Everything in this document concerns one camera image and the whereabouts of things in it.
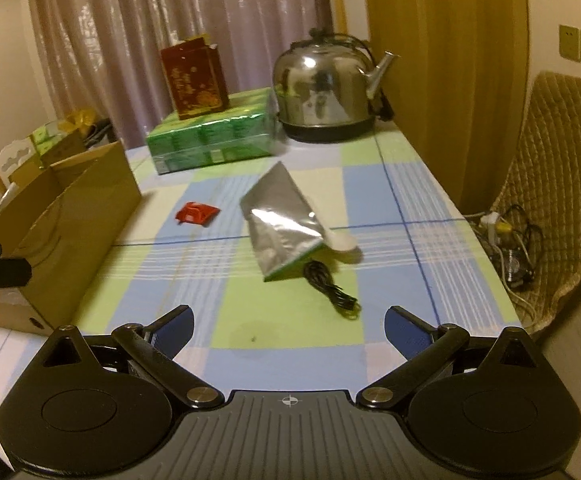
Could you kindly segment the silver foil pouch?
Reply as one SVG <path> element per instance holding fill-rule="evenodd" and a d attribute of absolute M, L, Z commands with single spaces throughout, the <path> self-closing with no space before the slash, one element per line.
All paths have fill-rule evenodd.
<path fill-rule="evenodd" d="M 284 276 L 325 245 L 324 226 L 282 162 L 242 197 L 240 209 L 266 282 Z"/>

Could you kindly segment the pink curtain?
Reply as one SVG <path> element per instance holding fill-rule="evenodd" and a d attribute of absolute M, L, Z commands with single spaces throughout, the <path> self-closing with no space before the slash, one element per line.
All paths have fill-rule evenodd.
<path fill-rule="evenodd" d="M 277 58 L 329 26 L 328 0 L 29 0 L 58 116 L 91 107 L 127 148 L 173 110 L 160 53 L 197 36 L 219 49 L 229 92 L 268 86 Z"/>

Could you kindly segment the stainless steel electric kettle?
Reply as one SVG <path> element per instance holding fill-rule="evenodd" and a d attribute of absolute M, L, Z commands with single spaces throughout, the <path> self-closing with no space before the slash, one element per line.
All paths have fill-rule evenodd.
<path fill-rule="evenodd" d="M 274 65 L 277 116 L 289 138 L 307 143 L 347 141 L 389 122 L 393 110 L 381 84 L 397 55 L 376 61 L 359 38 L 324 28 L 295 41 Z"/>

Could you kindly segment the checked tablecloth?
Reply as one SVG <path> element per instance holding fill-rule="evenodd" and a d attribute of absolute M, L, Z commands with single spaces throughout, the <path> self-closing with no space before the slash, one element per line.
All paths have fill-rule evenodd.
<path fill-rule="evenodd" d="M 74 323 L 107 334 L 187 304 L 195 331 L 178 361 L 223 392 L 360 390 L 402 362 L 383 331 L 392 306 L 481 336 L 518 321 L 473 230 L 393 125 L 171 174 L 146 148 L 128 159 L 143 199 Z M 309 210 L 302 259 L 267 280 L 242 200 L 276 165 Z"/>

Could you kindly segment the golden brown curtain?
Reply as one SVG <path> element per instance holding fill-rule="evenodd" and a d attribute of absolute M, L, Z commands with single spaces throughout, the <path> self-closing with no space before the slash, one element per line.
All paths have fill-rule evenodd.
<path fill-rule="evenodd" d="M 394 121 L 464 214 L 488 209 L 521 131 L 528 0 L 366 0 Z"/>

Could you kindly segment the red snack packet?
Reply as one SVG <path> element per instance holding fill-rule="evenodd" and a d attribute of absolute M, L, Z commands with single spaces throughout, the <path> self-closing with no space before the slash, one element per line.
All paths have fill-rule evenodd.
<path fill-rule="evenodd" d="M 187 202 L 177 213 L 176 221 L 179 223 L 191 223 L 196 226 L 205 226 L 218 213 L 220 209 L 211 205 Z"/>

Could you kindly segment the green boxes in background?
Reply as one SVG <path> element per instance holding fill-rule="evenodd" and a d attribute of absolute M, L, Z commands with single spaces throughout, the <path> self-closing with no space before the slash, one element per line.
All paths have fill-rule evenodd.
<path fill-rule="evenodd" d="M 29 136 L 40 157 L 58 156 L 70 148 L 74 137 L 63 120 L 53 120 L 42 125 Z"/>

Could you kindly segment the green tissue multipack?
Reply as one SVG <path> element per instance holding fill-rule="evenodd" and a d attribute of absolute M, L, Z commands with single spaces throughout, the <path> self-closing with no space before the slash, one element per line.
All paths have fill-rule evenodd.
<path fill-rule="evenodd" d="M 274 112 L 271 88 L 238 92 L 223 112 L 190 119 L 171 113 L 149 133 L 146 144 L 158 174 L 270 156 Z"/>

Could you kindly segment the yellow plastic bag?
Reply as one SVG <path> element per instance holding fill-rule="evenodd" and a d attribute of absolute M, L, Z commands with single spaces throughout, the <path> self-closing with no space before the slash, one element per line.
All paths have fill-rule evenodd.
<path fill-rule="evenodd" d="M 109 119 L 100 117 L 94 108 L 83 107 L 70 112 L 58 123 L 58 128 L 66 133 L 77 132 L 85 139 L 109 124 Z"/>

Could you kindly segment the white scalloped card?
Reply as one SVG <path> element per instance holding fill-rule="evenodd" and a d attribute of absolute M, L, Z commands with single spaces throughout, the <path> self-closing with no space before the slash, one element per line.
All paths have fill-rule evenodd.
<path fill-rule="evenodd" d="M 28 136 L 4 146 L 0 151 L 0 181 L 3 185 L 9 185 L 10 176 L 29 160 L 40 164 L 38 151 Z"/>

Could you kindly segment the white plastic spoon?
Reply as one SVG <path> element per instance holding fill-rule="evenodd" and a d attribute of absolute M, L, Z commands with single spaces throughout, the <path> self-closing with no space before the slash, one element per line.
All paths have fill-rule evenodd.
<path fill-rule="evenodd" d="M 334 252 L 353 252 L 357 247 L 355 237 L 345 231 L 326 230 L 324 243 Z"/>

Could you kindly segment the brown cardboard box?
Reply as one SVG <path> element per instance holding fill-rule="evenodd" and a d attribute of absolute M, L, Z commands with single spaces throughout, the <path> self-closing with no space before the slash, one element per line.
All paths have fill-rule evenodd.
<path fill-rule="evenodd" d="M 48 335 L 77 313 L 107 252 L 142 194 L 119 142 L 42 171 L 0 211 L 6 258 L 31 278 L 0 289 L 0 327 Z"/>

